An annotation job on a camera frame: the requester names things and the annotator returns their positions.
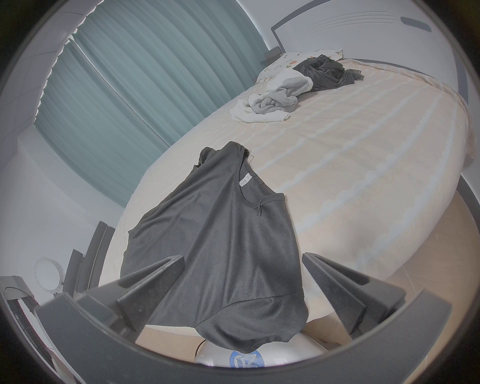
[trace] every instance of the curtain fold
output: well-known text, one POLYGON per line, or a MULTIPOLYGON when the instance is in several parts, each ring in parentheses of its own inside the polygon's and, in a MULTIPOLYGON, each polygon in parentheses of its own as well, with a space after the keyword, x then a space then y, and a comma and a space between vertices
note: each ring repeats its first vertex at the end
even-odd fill
POLYGON ((235 0, 106 0, 73 40, 36 127, 123 206, 169 146, 253 85, 267 51, 235 0))

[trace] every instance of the floral pillow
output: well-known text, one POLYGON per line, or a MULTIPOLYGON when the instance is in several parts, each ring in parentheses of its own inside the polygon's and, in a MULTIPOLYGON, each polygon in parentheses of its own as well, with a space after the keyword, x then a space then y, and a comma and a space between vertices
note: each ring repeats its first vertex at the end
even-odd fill
POLYGON ((340 60, 343 57, 342 50, 318 49, 310 52, 289 52, 283 53, 276 61, 266 67, 257 77, 257 83, 273 79, 282 69, 293 68, 308 58, 325 55, 332 60, 340 60))

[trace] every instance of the wooden floor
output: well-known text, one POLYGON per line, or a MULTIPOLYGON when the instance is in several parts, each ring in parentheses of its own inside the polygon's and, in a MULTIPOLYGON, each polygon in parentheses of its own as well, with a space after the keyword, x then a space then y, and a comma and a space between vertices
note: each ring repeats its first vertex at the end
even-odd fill
MULTIPOLYGON (((458 329, 480 285, 480 234, 458 193, 425 243, 387 281, 407 292, 407 302, 428 289, 453 306, 437 342, 406 381, 412 383, 458 329)), ((329 343, 351 341, 335 314, 308 323, 304 331, 329 343)))

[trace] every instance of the bed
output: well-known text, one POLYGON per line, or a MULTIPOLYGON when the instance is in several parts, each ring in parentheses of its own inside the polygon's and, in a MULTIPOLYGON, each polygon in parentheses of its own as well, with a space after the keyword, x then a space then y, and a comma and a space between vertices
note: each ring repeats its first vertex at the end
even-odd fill
MULTIPOLYGON (((299 256, 313 252, 386 279, 422 245, 454 196, 473 155, 466 103, 421 73, 343 60, 363 81, 303 94, 288 120, 240 123, 229 110, 261 93, 257 83, 168 149, 145 173, 113 235, 100 285, 120 277, 128 230, 158 205, 206 147, 236 141, 275 192, 286 195, 299 256)), ((302 266, 309 319, 333 308, 302 266)))

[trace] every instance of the blue sticker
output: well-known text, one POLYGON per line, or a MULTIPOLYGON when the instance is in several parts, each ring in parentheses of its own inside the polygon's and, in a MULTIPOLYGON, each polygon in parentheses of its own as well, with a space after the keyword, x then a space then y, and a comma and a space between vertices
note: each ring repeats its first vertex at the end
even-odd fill
POLYGON ((233 351, 230 355, 231 368, 263 368, 264 366, 264 359, 258 351, 246 355, 233 351))

